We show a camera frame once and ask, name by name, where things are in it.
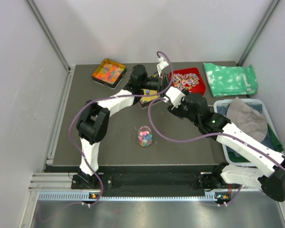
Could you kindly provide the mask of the speckled tin pastel star candies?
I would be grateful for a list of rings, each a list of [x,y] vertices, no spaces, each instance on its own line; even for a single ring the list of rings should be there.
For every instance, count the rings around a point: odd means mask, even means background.
[[[143,89],[143,92],[144,96],[141,97],[139,101],[139,105],[142,109],[148,108],[152,100],[160,97],[160,95],[157,95],[156,90]]]

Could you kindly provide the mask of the clear glass jar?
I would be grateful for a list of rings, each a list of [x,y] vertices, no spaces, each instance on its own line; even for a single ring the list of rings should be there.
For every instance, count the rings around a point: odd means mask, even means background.
[[[142,126],[138,130],[138,142],[142,147],[149,147],[152,144],[153,134],[148,126]]]

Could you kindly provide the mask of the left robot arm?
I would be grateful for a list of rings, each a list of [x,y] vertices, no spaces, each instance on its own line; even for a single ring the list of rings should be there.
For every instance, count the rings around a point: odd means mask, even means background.
[[[135,65],[132,68],[128,83],[111,99],[90,104],[80,115],[76,124],[82,148],[82,160],[78,176],[87,188],[98,184],[98,151],[100,142],[107,133],[110,117],[126,107],[138,103],[144,89],[163,91],[169,84],[168,77],[162,74],[168,66],[166,61],[157,65],[157,77],[148,77],[145,66]]]

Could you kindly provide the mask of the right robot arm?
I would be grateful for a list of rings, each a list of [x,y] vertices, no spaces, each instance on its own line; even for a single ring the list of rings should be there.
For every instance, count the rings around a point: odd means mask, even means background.
[[[228,184],[244,185],[263,191],[269,198],[285,201],[285,156],[264,146],[240,130],[227,117],[210,111],[200,94],[168,92],[168,111],[180,119],[187,118],[199,132],[235,150],[253,167],[240,167],[227,162],[217,165],[208,184],[223,188]]]

